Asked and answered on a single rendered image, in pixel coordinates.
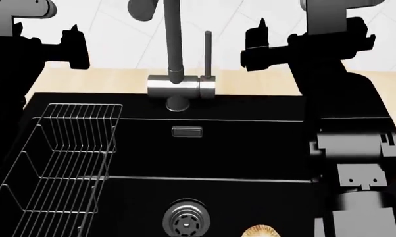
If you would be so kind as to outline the black sink basin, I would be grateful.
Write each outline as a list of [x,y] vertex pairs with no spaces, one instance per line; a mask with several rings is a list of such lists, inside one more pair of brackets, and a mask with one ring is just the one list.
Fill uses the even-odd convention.
[[[257,224],[315,237],[326,198],[309,163],[304,96],[219,95],[171,112],[143,94],[39,93],[19,137],[52,103],[122,106],[88,237],[169,237],[162,218],[179,199],[204,203],[203,237],[241,237]],[[173,126],[200,126],[203,136],[174,138]]]

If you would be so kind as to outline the tan ridged round item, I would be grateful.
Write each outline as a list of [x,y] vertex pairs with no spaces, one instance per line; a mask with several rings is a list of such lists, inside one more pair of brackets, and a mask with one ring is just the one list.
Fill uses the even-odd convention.
[[241,237],[281,237],[278,232],[266,224],[257,224],[249,227]]

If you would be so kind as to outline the rectangular metal overflow plate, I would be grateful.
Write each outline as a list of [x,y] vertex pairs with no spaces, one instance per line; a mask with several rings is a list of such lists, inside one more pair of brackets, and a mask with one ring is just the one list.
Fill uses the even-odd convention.
[[174,138],[201,138],[203,128],[200,126],[173,126],[171,134]]

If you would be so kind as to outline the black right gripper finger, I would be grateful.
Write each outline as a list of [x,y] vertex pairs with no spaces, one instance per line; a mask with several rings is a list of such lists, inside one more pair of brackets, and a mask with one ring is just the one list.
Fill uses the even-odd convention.
[[361,17],[350,17],[347,19],[347,33],[349,33],[349,41],[345,59],[354,58],[359,51],[370,51],[373,49],[376,35],[372,34],[367,37],[368,27]]
[[240,55],[241,66],[248,72],[268,69],[270,66],[268,50],[268,27],[261,18],[257,27],[245,32],[245,49]]

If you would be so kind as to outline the round metal sink drain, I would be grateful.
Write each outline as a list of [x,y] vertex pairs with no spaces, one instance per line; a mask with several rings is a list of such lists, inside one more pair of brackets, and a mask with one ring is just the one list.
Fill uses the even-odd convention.
[[203,237],[210,227],[210,215],[204,203],[179,199],[164,213],[162,227],[169,237]]

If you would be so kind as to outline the steel gooseneck sink faucet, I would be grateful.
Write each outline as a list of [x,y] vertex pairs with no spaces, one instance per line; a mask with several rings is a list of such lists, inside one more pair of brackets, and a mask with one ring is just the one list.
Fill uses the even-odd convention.
[[182,55],[182,31],[180,0],[163,0],[168,74],[150,75],[147,79],[147,94],[153,98],[165,98],[166,108],[182,112],[189,108],[188,97],[194,97],[196,76],[185,76]]

